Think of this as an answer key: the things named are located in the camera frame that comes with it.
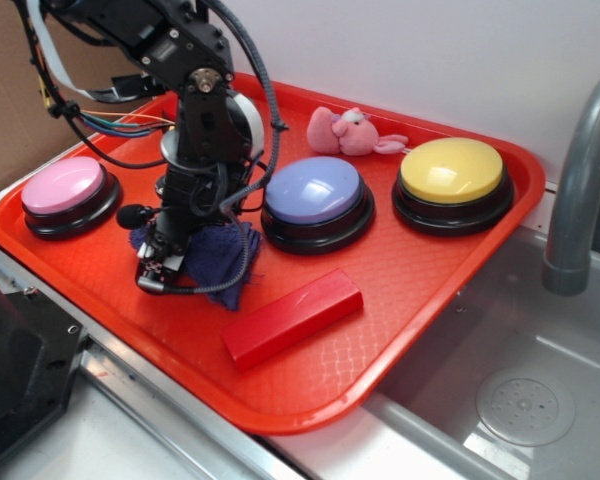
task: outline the cardboard box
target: cardboard box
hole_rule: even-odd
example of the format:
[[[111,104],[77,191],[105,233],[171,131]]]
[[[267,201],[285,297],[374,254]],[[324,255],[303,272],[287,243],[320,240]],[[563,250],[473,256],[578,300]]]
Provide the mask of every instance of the cardboard box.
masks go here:
[[[116,48],[88,46],[52,19],[48,26],[76,86],[107,88],[111,77],[137,71]],[[0,190],[79,141],[63,119],[47,113],[29,58],[16,8],[12,2],[0,0]],[[129,111],[140,105],[97,104],[62,91],[65,98],[75,99],[85,109]]]

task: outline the tray rim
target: tray rim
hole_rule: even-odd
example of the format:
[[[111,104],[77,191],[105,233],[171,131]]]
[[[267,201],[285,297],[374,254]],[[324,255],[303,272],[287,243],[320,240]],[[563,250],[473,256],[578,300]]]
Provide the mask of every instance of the tray rim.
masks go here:
[[[189,388],[188,384],[183,385],[193,395],[199,396],[203,401],[207,401],[212,408],[223,415],[227,420],[236,424],[240,428],[247,431],[267,435],[282,435],[301,433],[313,428],[326,425],[332,421],[341,418],[343,415],[358,406],[366,396],[373,390],[375,385],[382,379],[384,374],[398,361],[400,356],[417,340],[424,329],[435,319],[444,307],[451,301],[453,295],[459,288],[464,286],[470,278],[488,261],[491,255],[499,248],[499,246],[509,237],[511,233],[521,224],[526,215],[538,204],[545,190],[545,173],[538,160],[525,149],[503,140],[498,140],[486,135],[476,134],[455,127],[444,126],[438,123],[427,120],[417,119],[404,114],[389,112],[387,110],[361,105],[345,99],[338,99],[329,95],[311,92],[306,89],[286,85],[275,82],[276,91],[280,98],[280,92],[283,93],[283,100],[280,102],[281,107],[293,108],[310,112],[315,105],[324,105],[334,109],[334,111],[344,110],[350,105],[359,106],[363,111],[373,111],[374,123],[380,130],[386,128],[387,125],[395,125],[396,123],[405,127],[414,127],[421,132],[429,132],[432,138],[440,138],[444,136],[466,136],[477,140],[482,140],[490,143],[501,153],[506,152],[508,156],[514,157],[520,161],[520,165],[515,166],[515,176],[525,176],[526,185],[516,183],[516,201],[512,209],[507,213],[505,218],[493,227],[482,239],[478,248],[473,250],[459,265],[459,267],[446,279],[446,281],[438,288],[436,292],[427,300],[427,302],[416,312],[416,314],[404,325],[398,334],[380,351],[374,360],[372,360],[366,369],[357,377],[357,379],[344,390],[343,394],[330,403],[312,410],[301,412],[294,415],[270,415],[254,411],[247,405],[238,404],[235,399],[227,402],[227,398],[223,396],[215,396],[212,402],[209,402],[208,395],[198,395]],[[245,95],[260,97],[258,85],[255,79],[247,74],[239,74],[235,81],[236,87]],[[137,111],[140,113],[146,112],[155,108],[156,102],[161,105],[163,99],[154,100]],[[117,145],[124,142],[121,139],[103,138],[96,136],[94,141],[100,148],[115,148]],[[82,144],[77,144],[69,149],[66,153],[75,155],[83,149],[86,149]],[[19,196],[23,184],[16,186],[13,191],[0,200],[1,207],[7,205],[11,201],[15,201],[14,197]],[[3,231],[0,225],[0,245],[7,250],[12,256],[19,261],[28,265],[34,255],[27,249],[23,248],[18,242],[9,241],[9,235]],[[53,269],[44,269],[38,271],[41,278],[47,281],[50,285],[57,284],[58,279]],[[75,287],[71,285],[62,291],[67,298],[76,298],[79,292],[75,291]],[[119,332],[106,326],[115,335]],[[129,344],[131,348],[140,342],[145,344],[151,342],[151,337],[142,331],[133,332],[121,336],[122,340]],[[155,358],[147,356],[146,352],[139,351],[149,361],[156,365]],[[172,362],[171,370],[167,373],[176,381],[182,384],[178,378],[190,374],[188,369],[184,368],[180,362]],[[206,378],[200,375],[196,379],[196,383],[201,388],[217,389],[218,387]]]

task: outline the blue cloth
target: blue cloth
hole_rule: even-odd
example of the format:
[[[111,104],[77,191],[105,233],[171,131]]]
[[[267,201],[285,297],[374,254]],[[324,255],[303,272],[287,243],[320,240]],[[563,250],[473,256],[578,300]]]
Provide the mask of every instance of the blue cloth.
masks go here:
[[[238,310],[242,287],[249,281],[250,269],[262,235],[251,228],[251,223],[242,224],[249,240],[249,267],[247,273],[233,287],[207,294],[229,310]],[[132,230],[129,235],[131,245],[137,250],[147,234],[146,228]],[[219,285],[235,277],[242,266],[242,237],[234,224],[207,226],[193,235],[184,255],[183,270],[202,287]]]

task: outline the yellow button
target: yellow button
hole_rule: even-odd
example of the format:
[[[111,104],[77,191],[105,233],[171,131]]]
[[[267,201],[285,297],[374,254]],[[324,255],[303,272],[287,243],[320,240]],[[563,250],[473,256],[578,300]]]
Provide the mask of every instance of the yellow button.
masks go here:
[[[402,161],[402,184],[432,203],[464,203],[491,193],[502,179],[502,157],[491,145],[443,138],[417,146]]]

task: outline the orange tray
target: orange tray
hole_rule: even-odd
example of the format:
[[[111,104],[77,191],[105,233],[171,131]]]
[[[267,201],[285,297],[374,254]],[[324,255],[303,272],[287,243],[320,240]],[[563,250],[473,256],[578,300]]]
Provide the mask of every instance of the orange tray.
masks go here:
[[[259,86],[240,76],[235,88],[250,96],[269,123]],[[24,224],[21,187],[0,202],[0,245],[77,306],[238,427],[259,434],[292,434],[335,420],[362,402],[380,378],[539,202],[545,177],[538,161],[507,142],[376,108],[276,85],[282,117],[280,166],[313,156],[305,140],[311,113],[320,105],[342,112],[360,106],[381,135],[403,134],[411,147],[463,136],[495,147],[515,184],[514,205],[488,232],[460,238],[417,233],[395,217],[391,187],[402,155],[345,157],[374,193],[377,215],[353,245],[322,256],[299,257],[264,244],[245,286],[238,312],[206,296],[154,296],[134,282],[137,265],[128,232],[114,219],[74,239],[44,241]],[[173,98],[141,109],[160,115]],[[123,141],[97,137],[112,156],[142,163],[159,158],[160,134]],[[68,156],[90,155],[78,146]],[[107,168],[118,176],[123,203],[158,206],[154,183],[163,167]],[[257,205],[255,198],[249,201]],[[244,220],[260,229],[257,213]],[[365,306],[264,363],[240,373],[219,331],[283,295],[342,269],[362,291]]]

